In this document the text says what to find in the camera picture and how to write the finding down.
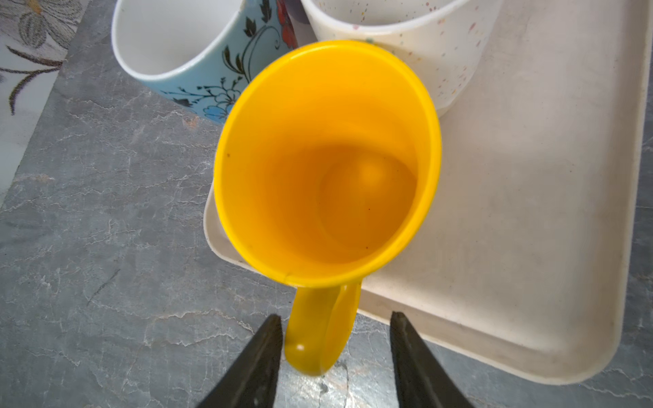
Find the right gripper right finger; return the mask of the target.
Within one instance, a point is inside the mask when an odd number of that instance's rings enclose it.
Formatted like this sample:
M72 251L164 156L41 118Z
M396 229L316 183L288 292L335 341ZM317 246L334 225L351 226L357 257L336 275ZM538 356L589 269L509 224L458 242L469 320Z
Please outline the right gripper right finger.
M473 407L404 313L392 313L389 340L400 408Z

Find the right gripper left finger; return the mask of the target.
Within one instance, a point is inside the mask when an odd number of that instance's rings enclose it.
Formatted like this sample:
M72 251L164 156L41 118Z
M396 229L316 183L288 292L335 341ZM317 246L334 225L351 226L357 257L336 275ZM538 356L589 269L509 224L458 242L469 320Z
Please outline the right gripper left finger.
M272 407L282 357L282 320L271 314L200 407Z

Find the yellow mug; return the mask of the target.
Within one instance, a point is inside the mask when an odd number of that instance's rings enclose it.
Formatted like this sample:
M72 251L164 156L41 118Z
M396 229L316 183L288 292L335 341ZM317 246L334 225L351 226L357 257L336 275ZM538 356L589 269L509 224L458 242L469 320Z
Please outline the yellow mug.
M236 251L295 287L285 356L326 373L352 333L365 277L426 219L439 118L418 76L360 41L315 42L265 68L220 136L214 199Z

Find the speckled white mug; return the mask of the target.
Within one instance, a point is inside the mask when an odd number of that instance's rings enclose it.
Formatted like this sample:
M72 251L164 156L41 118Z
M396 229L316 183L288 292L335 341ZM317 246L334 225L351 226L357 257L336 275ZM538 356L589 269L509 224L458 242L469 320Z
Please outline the speckled white mug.
M403 60L420 77L439 116L479 66L503 0L304 0L320 41L365 41Z

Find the blue patterned mug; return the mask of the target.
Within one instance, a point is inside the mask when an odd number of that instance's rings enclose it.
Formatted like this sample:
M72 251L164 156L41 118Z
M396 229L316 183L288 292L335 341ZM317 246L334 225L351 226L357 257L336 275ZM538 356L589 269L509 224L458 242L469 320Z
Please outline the blue patterned mug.
M245 88L297 49L285 1L119 1L112 49L132 78L224 124Z

